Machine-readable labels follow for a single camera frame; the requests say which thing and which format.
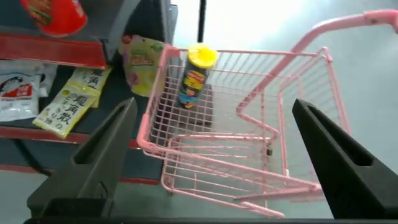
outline red can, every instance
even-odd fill
[[[21,0],[21,3],[40,30],[53,37],[74,34],[87,23],[79,0]]]

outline pringles can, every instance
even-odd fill
[[[217,51],[197,43],[188,49],[177,103],[184,109],[192,109],[198,102],[203,86],[217,61]]]
[[[74,34],[87,23],[79,0],[21,0],[21,3],[40,30],[53,37]]]

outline packaged food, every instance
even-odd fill
[[[44,63],[44,70],[42,74],[42,78],[40,79],[40,97],[48,97],[52,83],[54,82],[55,76],[57,75],[58,65]]]
[[[178,104],[184,109],[192,109],[200,96],[210,70],[217,61],[217,51],[205,44],[197,43],[188,49],[188,58],[182,76]]]
[[[0,61],[0,121],[37,116],[42,72],[39,62]]]
[[[79,0],[20,0],[40,30],[63,37],[85,26],[87,16]]]
[[[105,85],[106,79],[112,71],[112,66],[107,66],[106,70],[90,69],[90,68],[76,68],[70,80],[80,83],[82,85],[94,88],[101,94],[102,88]],[[100,98],[93,103],[91,107],[97,108],[100,103]]]
[[[33,124],[64,139],[100,93],[71,80],[33,120]]]
[[[125,35],[119,48],[131,91],[149,97],[154,86],[163,43],[138,35]]]

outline pink shopping cart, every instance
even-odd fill
[[[350,130],[328,49],[302,50],[324,32],[376,24],[398,32],[398,11],[322,22],[290,52],[219,50],[207,81],[211,91],[189,111],[175,104],[187,51],[165,46],[137,138],[146,155],[164,160],[162,185],[277,218],[284,214],[269,208],[270,200],[322,199],[292,105],[296,98],[309,101]]]

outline yellow snack bag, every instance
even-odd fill
[[[154,86],[163,43],[139,35],[125,35],[119,46],[123,68],[131,91],[149,97]]]
[[[102,88],[105,86],[106,79],[112,71],[112,66],[107,66],[105,70],[91,69],[91,68],[76,68],[70,80],[80,83],[82,85],[91,87],[99,91],[101,95]],[[100,98],[92,104],[92,108],[97,108],[100,103]]]
[[[33,124],[64,139],[99,95],[98,90],[69,80]]]

